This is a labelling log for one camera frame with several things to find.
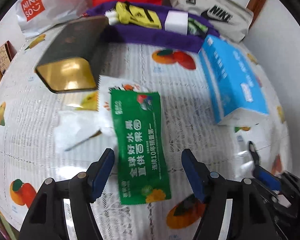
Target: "blue box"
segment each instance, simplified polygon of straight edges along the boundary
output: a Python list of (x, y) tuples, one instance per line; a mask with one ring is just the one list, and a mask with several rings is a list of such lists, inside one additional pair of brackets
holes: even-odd
[(199, 52), (219, 125), (252, 126), (269, 112), (261, 88), (241, 52), (208, 35)]

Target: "white tissue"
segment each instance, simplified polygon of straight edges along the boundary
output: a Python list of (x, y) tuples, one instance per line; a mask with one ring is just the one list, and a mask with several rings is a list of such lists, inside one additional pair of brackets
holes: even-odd
[(97, 111), (59, 111), (59, 125), (55, 127), (56, 152), (64, 152), (86, 141), (100, 130)]
[(164, 29), (168, 32), (187, 35), (188, 32), (188, 13), (179, 11), (168, 11)]
[(109, 19), (109, 25), (116, 25), (117, 23), (119, 23), (119, 18), (118, 17), (110, 17)]
[(112, 11), (106, 11), (105, 16), (107, 16), (108, 18), (118, 18), (119, 14), (117, 13), (117, 11), (112, 10)]

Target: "metal screw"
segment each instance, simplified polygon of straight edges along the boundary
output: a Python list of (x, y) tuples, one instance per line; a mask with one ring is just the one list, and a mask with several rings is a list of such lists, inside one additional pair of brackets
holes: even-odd
[(219, 173), (217, 173), (217, 172), (213, 171), (213, 172), (211, 172), (211, 173), (210, 173), (210, 177), (212, 177), (212, 178), (216, 179), (216, 178), (218, 178), (218, 177), (219, 177)]
[(51, 178), (47, 178), (45, 181), (45, 184), (49, 185), (52, 183), (52, 179)]
[(245, 179), (243, 180), (243, 182), (244, 182), (245, 184), (247, 184), (247, 185), (250, 185), (250, 184), (251, 184), (251, 179), (245, 178)]
[(87, 175), (87, 174), (86, 174), (85, 172), (80, 172), (80, 173), (78, 174), (78, 178), (79, 178), (79, 179), (83, 179), (86, 175)]

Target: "white bag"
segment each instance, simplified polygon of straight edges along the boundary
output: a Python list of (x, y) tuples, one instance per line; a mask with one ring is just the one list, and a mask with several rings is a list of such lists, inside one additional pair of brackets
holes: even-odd
[(234, 42), (248, 34), (253, 13), (231, 0), (170, 0), (173, 8), (202, 16)]
[(18, 24), (26, 39), (56, 24), (77, 19), (88, 9), (85, 0), (18, 0), (15, 6)]

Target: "white eraser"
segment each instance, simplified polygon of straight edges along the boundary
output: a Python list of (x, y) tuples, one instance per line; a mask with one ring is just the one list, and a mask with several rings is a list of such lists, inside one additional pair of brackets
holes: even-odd
[(188, 13), (180, 11), (169, 11), (164, 23), (164, 29), (168, 32), (187, 35)]

